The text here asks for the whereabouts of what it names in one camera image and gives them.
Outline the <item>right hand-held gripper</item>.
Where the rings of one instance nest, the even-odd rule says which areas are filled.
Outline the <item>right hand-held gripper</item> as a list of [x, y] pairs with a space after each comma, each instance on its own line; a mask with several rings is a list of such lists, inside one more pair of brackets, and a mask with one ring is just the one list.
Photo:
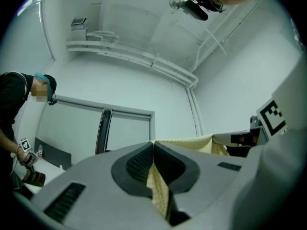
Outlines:
[[[307, 57], [302, 56], [290, 74], [257, 111], [268, 140], [289, 130], [307, 127]], [[243, 146], [249, 131], [213, 135], [213, 142], [229, 147]]]

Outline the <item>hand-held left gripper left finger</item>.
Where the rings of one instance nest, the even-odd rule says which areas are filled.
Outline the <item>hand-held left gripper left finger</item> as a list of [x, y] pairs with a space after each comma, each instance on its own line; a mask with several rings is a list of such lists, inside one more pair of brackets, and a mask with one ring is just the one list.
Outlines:
[[152, 189], [147, 187], [149, 170], [154, 161], [153, 143], [137, 145], [132, 152], [118, 158], [111, 167], [115, 183], [131, 196], [152, 198]]

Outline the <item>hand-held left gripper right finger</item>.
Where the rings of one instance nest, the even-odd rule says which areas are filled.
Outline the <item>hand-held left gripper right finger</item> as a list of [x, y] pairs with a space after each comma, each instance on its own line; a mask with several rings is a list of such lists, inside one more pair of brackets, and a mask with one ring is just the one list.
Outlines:
[[195, 161], [159, 142], [153, 152], [154, 164], [172, 193], [184, 193], [194, 186], [200, 176]]

